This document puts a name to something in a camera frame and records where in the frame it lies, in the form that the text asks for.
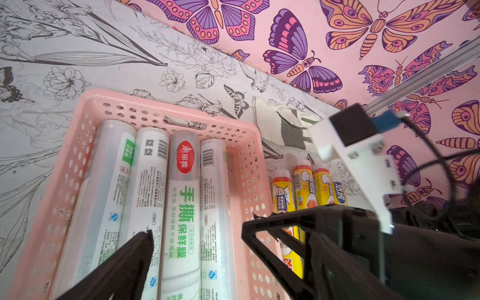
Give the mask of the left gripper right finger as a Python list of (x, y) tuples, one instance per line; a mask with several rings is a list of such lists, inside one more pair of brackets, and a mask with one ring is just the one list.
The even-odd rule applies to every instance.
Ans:
[(400, 300), (325, 234), (310, 237), (315, 300)]

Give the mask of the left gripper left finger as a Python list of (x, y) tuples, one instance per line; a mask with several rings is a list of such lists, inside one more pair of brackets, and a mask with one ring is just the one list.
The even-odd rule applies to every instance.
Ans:
[(60, 300), (140, 300), (155, 244), (151, 230), (141, 231)]

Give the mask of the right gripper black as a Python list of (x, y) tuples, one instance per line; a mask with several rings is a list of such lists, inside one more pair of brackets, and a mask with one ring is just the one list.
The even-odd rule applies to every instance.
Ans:
[[(299, 277), (258, 238), (266, 231), (304, 260)], [(335, 204), (255, 216), (242, 240), (292, 300), (395, 300), (386, 285), (385, 234), (371, 211)]]

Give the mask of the white red-label wrap roll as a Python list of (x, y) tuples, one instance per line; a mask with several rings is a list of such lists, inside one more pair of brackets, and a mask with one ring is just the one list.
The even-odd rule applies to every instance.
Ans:
[(162, 240), (160, 300), (200, 298), (200, 140), (172, 135)]

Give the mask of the white green plastic wrap roll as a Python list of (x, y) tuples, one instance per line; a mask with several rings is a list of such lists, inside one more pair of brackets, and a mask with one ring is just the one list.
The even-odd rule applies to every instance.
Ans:
[(235, 300), (236, 275), (225, 142), (201, 142), (201, 298)]
[(141, 231), (152, 231), (154, 250), (143, 300), (158, 298), (169, 143), (170, 136), (162, 129), (144, 127), (137, 132), (122, 213), (117, 247)]

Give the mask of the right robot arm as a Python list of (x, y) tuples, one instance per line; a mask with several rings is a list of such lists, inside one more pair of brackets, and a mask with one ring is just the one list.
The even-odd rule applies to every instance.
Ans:
[(242, 240), (294, 300), (477, 300), (479, 186), (450, 216), (422, 201), (380, 231), (368, 210), (330, 204), (255, 216)]

